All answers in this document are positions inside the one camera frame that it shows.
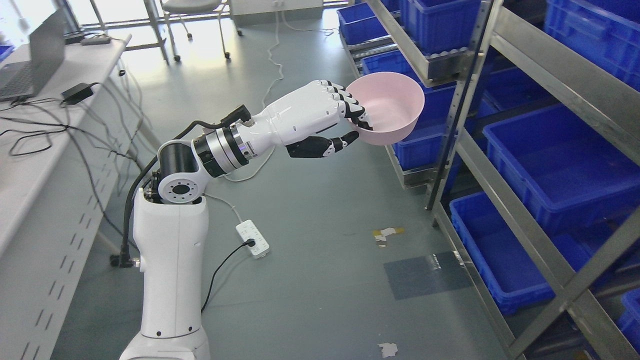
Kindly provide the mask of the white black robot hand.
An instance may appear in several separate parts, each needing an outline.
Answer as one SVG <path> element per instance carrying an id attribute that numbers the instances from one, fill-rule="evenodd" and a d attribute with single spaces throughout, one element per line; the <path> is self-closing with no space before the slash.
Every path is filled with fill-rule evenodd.
<path id="1" fill-rule="evenodd" d="M 273 146 L 286 146 L 292 158 L 324 158 L 343 150 L 359 137 L 357 131 L 327 139 L 318 133 L 348 120 L 372 131 L 366 109 L 340 84 L 313 80 L 252 116 L 253 125 L 237 126 L 237 133 L 253 157 Z"/>

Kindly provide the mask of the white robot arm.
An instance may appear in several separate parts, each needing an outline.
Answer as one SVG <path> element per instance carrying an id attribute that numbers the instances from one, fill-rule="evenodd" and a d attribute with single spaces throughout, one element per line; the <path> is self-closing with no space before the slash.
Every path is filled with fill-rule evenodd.
<path id="1" fill-rule="evenodd" d="M 202 262 L 209 228 L 203 193 L 210 179 L 245 166 L 250 152 L 234 125 L 251 119 L 240 105 L 219 124 L 194 121 L 209 132 L 192 141 L 182 134 L 157 150 L 151 187 L 134 186 L 133 238 L 144 274 L 141 329 L 122 360 L 208 360 L 202 326 Z"/>

